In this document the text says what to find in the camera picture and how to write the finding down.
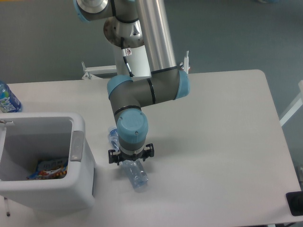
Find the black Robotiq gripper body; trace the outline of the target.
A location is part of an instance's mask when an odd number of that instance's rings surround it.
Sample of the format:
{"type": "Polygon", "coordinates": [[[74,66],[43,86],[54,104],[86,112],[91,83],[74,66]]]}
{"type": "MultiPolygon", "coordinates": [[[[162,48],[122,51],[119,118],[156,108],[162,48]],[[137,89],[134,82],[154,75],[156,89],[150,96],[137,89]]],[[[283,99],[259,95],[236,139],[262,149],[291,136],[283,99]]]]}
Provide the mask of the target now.
{"type": "Polygon", "coordinates": [[[143,156],[146,153],[146,150],[143,149],[141,152],[137,153],[132,153],[132,154],[126,154],[124,152],[124,150],[122,150],[122,148],[119,149],[120,150],[120,154],[118,155],[118,161],[117,164],[119,164],[120,162],[123,162],[125,160],[129,160],[129,161],[136,161],[140,158],[143,158],[143,156]]]}

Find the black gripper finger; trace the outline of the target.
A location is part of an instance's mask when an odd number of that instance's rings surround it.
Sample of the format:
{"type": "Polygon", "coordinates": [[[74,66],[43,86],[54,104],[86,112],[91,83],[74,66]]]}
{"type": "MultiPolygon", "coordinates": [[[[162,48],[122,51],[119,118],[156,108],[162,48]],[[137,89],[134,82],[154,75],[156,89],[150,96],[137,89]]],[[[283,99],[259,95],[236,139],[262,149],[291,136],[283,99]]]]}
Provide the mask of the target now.
{"type": "Polygon", "coordinates": [[[120,151],[116,151],[114,149],[110,149],[108,150],[108,162],[110,164],[117,164],[120,165],[121,162],[121,152],[120,151]]]}
{"type": "Polygon", "coordinates": [[[154,151],[153,143],[147,144],[142,151],[141,159],[143,161],[145,161],[149,157],[154,157],[154,154],[155,154],[155,151],[154,151]]]}

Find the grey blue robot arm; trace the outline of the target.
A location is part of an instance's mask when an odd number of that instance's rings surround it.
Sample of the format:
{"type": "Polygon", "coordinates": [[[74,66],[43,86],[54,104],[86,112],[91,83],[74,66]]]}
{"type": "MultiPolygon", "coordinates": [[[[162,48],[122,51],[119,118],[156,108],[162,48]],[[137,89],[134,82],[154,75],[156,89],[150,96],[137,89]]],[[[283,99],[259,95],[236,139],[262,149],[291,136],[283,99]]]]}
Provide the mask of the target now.
{"type": "Polygon", "coordinates": [[[162,0],[76,0],[78,17],[85,21],[105,19],[104,35],[122,54],[125,75],[107,83],[108,99],[118,130],[119,150],[108,160],[119,164],[154,156],[146,144],[148,121],[142,108],[185,97],[190,92],[186,72],[177,67],[165,4],[162,0]],[[134,80],[126,52],[145,47],[151,76],[134,80]]]}

